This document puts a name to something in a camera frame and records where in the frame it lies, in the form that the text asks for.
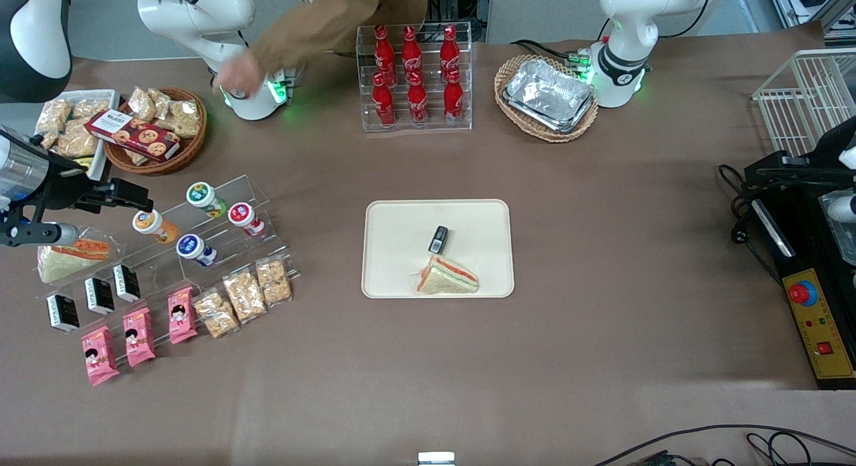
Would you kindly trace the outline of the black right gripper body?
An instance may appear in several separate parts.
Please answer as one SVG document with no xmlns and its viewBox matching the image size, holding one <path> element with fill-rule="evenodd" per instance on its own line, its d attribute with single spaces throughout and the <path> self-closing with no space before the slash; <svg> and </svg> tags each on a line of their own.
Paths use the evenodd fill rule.
<svg viewBox="0 0 856 466">
<path fill-rule="evenodd" d="M 92 191 L 88 173 L 77 162 L 62 156 L 49 156 L 45 180 L 39 187 L 37 204 L 49 210 L 74 208 Z"/>
</svg>

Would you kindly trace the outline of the person's bare hand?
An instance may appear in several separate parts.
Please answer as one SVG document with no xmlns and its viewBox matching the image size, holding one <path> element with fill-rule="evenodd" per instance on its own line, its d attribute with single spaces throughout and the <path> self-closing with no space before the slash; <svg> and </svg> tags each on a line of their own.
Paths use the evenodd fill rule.
<svg viewBox="0 0 856 466">
<path fill-rule="evenodd" d="M 212 92 L 229 92 L 233 96 L 254 97 L 266 79 L 266 72 L 250 51 L 229 58 L 212 82 Z"/>
</svg>

